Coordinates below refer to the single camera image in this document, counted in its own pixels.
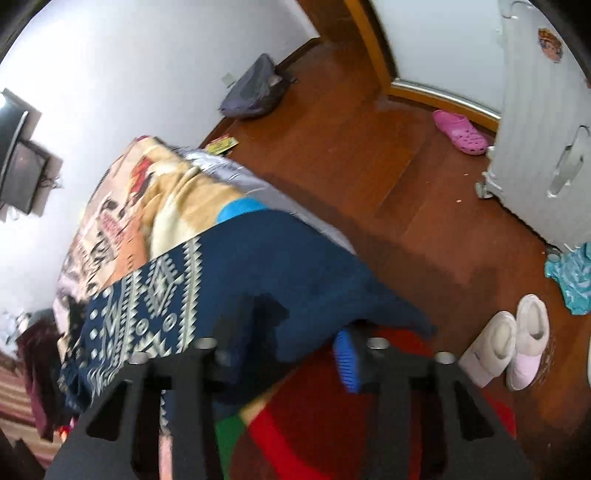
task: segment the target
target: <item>pink crocs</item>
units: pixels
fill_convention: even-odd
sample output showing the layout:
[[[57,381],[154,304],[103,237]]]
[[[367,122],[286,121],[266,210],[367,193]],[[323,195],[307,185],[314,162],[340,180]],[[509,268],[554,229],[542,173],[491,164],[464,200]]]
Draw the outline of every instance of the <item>pink crocs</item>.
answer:
[[[436,110],[433,120],[437,128],[445,133],[455,147],[468,155],[482,155],[488,142],[464,115]]]

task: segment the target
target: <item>green fabric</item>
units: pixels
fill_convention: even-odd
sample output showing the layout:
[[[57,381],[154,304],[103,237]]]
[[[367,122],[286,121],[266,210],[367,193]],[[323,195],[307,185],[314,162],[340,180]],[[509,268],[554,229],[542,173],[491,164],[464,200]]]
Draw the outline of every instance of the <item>green fabric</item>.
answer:
[[[238,415],[216,423],[217,448],[220,453],[223,476],[226,480],[230,480],[230,465],[236,442],[245,430],[246,425]]]

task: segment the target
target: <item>door handle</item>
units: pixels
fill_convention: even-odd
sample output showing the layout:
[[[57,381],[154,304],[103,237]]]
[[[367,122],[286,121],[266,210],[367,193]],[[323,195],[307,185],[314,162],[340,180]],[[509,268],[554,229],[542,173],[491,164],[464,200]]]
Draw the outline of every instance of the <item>door handle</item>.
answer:
[[[583,163],[589,158],[591,147],[591,131],[589,127],[581,125],[574,136],[573,143],[564,148],[556,169],[548,197],[555,198],[565,186],[569,186],[577,174],[581,171]]]

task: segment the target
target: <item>backpack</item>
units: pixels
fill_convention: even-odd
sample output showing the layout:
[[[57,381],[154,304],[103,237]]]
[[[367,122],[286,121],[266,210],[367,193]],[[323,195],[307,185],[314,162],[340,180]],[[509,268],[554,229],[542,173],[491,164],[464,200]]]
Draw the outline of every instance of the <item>backpack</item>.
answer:
[[[295,78],[279,75],[270,56],[262,54],[234,84],[220,105],[228,118],[248,118],[273,111]]]

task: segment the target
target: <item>maroon cloth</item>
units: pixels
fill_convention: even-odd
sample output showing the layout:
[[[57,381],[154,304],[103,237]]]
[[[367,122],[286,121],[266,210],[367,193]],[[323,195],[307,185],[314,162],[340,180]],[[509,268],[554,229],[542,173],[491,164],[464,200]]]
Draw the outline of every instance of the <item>maroon cloth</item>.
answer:
[[[52,320],[41,319],[17,339],[35,427],[39,436],[50,442],[63,417],[63,400],[60,400],[56,382],[56,368],[60,365],[56,343],[59,337],[56,324]]]

